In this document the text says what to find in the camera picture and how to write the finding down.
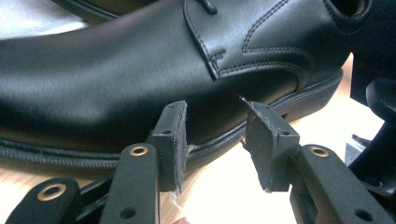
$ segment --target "shoe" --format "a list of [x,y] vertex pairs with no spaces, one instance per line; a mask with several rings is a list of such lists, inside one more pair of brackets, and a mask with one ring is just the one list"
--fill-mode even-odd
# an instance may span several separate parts
[[155,0],[52,0],[89,24],[110,21],[145,7]]
[[243,137],[240,96],[286,120],[325,106],[370,5],[162,0],[87,29],[0,41],[0,155],[114,168],[164,106],[185,100],[189,161],[205,160]]

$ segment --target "brass grommet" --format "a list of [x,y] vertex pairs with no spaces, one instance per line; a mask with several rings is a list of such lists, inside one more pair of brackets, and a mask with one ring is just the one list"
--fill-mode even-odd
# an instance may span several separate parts
[[329,152],[323,148],[312,147],[310,151],[315,156],[319,156],[319,157],[328,157],[329,156]]
[[58,198],[66,191],[65,184],[51,184],[43,188],[38,194],[37,199],[42,202],[50,201]]
[[149,151],[146,147],[134,147],[131,149],[130,153],[132,156],[143,156]]

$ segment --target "shoe upper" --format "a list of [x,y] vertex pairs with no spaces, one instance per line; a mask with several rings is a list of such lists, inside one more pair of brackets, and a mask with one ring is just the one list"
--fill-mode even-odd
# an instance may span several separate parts
[[358,2],[348,16],[330,0],[162,0],[0,41],[0,139],[118,152],[186,100],[188,141],[203,144],[246,119],[240,95],[271,104],[334,75],[370,7]]

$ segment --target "shoe sole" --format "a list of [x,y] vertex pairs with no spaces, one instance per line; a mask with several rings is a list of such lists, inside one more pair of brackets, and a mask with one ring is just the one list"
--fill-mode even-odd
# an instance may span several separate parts
[[[282,97],[270,106],[286,121],[300,119],[324,107],[337,89],[343,71],[335,76],[301,91]],[[243,122],[226,134],[200,146],[190,146],[187,170],[194,170],[215,160],[244,138],[246,123]],[[117,167],[119,153],[94,153],[35,147],[7,140],[0,140],[0,158],[66,168],[108,171]]]

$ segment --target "stitching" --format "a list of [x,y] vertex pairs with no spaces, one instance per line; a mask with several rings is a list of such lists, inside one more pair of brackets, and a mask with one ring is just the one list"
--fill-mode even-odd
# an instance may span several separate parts
[[243,47],[243,51],[246,51],[248,48],[248,43],[250,42],[250,38],[253,36],[254,32],[269,18],[271,18],[278,10],[280,10],[283,6],[285,6],[289,0],[282,0],[276,3],[269,11],[267,11],[263,16],[261,16],[250,28],[247,33],[247,38],[245,39],[245,44]]
[[218,59],[221,59],[225,53],[226,53],[226,50],[223,49],[223,50],[220,51],[219,53],[216,53],[216,54],[212,55],[210,58],[211,58],[212,60],[218,60]]
[[245,53],[255,53],[255,52],[271,52],[271,53],[293,53],[304,56],[310,63],[311,69],[315,67],[315,60],[304,49],[298,49],[293,47],[274,47],[274,48],[257,48],[257,49],[246,49]]
[[204,54],[206,56],[206,59],[209,60],[210,57],[209,57],[209,53],[208,53],[208,50],[206,48],[206,45],[205,45],[204,41],[201,39],[201,37],[198,35],[198,33],[196,32],[196,30],[195,30],[195,28],[194,28],[194,26],[193,26],[193,24],[191,22],[191,18],[190,18],[189,11],[188,11],[188,4],[189,4],[188,2],[189,2],[189,0],[185,0],[184,1],[184,12],[185,12],[184,14],[186,15],[186,20],[189,23],[189,27],[190,27],[191,31],[194,33],[194,35],[196,36],[199,44],[203,48]]
[[231,68],[221,69],[219,70],[219,77],[227,76],[230,73],[248,70],[248,69],[260,69],[260,68],[286,68],[289,69],[294,75],[299,78],[299,86],[300,89],[304,83],[303,69],[293,63],[283,63],[283,62],[266,62],[266,63],[247,63],[243,65],[238,65]]

